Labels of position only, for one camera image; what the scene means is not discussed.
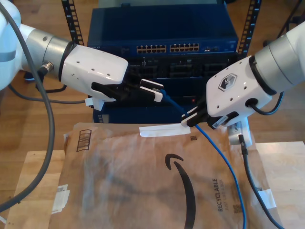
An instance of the metal connector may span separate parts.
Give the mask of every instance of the metal connector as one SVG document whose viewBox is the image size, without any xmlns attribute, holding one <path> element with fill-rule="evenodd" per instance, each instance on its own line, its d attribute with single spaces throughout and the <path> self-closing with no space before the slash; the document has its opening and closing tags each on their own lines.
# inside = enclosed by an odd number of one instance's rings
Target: metal connector
<svg viewBox="0 0 305 229">
<path fill-rule="evenodd" d="M 53 70 L 54 64 L 52 64 L 51 62 L 46 62 L 42 65 L 42 67 L 45 67 L 48 70 L 48 72 L 50 72 L 51 70 Z"/>
</svg>

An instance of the gray cable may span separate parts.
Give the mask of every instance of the gray cable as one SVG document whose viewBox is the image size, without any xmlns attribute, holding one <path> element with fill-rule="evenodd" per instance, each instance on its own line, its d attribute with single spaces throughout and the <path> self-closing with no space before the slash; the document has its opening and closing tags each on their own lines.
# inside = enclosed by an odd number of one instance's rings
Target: gray cable
<svg viewBox="0 0 305 229">
<path fill-rule="evenodd" d="M 21 99 L 30 100 L 30 101 L 37 101 L 37 102 L 43 102 L 43 99 L 31 98 L 31 97 L 27 97 L 25 95 L 20 94 L 19 92 L 16 91 L 16 89 L 11 84 L 8 85 L 8 88 L 10 88 L 11 91 L 15 95 L 17 95 L 19 98 L 21 98 Z M 61 100 L 52 100 L 52 99 L 49 99 L 49 102 L 50 103 L 55 103 L 55 104 L 83 104 L 86 101 L 85 100 L 79 100 L 79 101 L 61 101 Z"/>
<path fill-rule="evenodd" d="M 31 57 L 30 51 L 27 47 L 27 44 L 25 43 L 25 40 L 23 39 L 23 36 L 21 34 L 21 31 L 19 30 L 18 26 L 16 25 L 14 19 L 10 16 L 10 14 L 7 12 L 5 7 L 2 5 L 0 2 L 0 11 L 5 17 L 6 21 L 11 25 L 13 28 L 14 32 L 16 33 L 16 36 L 21 44 L 21 47 L 23 49 L 24 55 L 27 58 L 31 73 L 33 74 L 33 77 L 36 81 L 38 90 L 41 93 L 42 99 L 44 101 L 44 104 L 46 106 L 47 114 L 48 114 L 48 119 L 49 119 L 49 141 L 48 141 L 48 147 L 47 147 L 47 152 L 45 159 L 42 163 L 42 166 L 37 174 L 37 176 L 34 178 L 34 180 L 27 186 L 23 191 L 21 191 L 18 195 L 14 196 L 13 198 L 9 199 L 5 203 L 0 205 L 0 212 L 5 211 L 6 209 L 9 209 L 13 205 L 20 203 L 21 200 L 23 200 L 28 194 L 30 194 L 35 187 L 40 183 L 41 179 L 43 178 L 44 174 L 47 171 L 47 168 L 49 166 L 52 152 L 53 152 L 53 147 L 54 147 L 54 139 L 55 139 L 55 123 L 54 123 L 54 116 L 53 116 L 53 111 L 51 104 L 49 102 L 48 96 L 46 94 L 46 91 L 43 88 L 43 85 L 40 81 L 40 78 L 37 74 L 37 71 L 35 69 L 35 65 L 33 62 L 33 59 Z"/>
</svg>

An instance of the wooden table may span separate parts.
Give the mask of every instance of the wooden table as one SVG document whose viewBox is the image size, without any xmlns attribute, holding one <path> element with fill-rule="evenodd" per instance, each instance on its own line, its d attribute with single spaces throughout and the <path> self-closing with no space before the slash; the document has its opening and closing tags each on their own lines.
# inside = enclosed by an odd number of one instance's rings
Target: wooden table
<svg viewBox="0 0 305 229">
<path fill-rule="evenodd" d="M 256 148 L 261 155 L 284 227 L 304 228 L 304 143 L 257 143 Z M 44 155 L 45 151 L 28 152 L 16 193 L 32 181 L 42 164 Z M 48 228 L 63 161 L 64 151 L 54 151 L 46 176 L 33 193 L 21 204 L 10 209 L 5 229 Z"/>
</svg>

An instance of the white tape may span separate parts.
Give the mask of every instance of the white tape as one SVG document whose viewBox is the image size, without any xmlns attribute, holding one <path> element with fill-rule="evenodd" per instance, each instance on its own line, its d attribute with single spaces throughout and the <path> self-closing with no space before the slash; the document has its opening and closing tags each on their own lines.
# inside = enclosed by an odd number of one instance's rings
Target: white tape
<svg viewBox="0 0 305 229">
<path fill-rule="evenodd" d="M 181 123 L 170 125 L 155 125 L 140 127 L 140 136 L 142 137 L 163 137 L 174 135 L 186 135 L 191 133 L 189 126 L 183 126 Z"/>
<path fill-rule="evenodd" d="M 276 208 L 275 199 L 273 199 L 271 189 L 258 191 L 258 193 L 268 209 Z"/>
<path fill-rule="evenodd" d="M 67 190 L 68 185 L 58 186 L 57 193 L 55 196 L 52 214 L 61 212 L 68 202 L 70 190 Z"/>
</svg>

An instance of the cable connector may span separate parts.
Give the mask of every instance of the cable connector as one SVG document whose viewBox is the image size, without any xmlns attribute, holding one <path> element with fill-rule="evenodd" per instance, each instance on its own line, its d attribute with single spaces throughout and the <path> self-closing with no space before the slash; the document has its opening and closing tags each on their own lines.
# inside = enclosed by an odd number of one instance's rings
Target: cable connector
<svg viewBox="0 0 305 229">
<path fill-rule="evenodd" d="M 244 141 L 244 136 L 243 135 L 239 135 L 238 138 L 239 138 L 240 145 L 242 146 L 242 155 L 247 155 L 248 154 L 248 150 L 247 150 L 247 145 L 246 145 L 246 143 Z"/>
</svg>

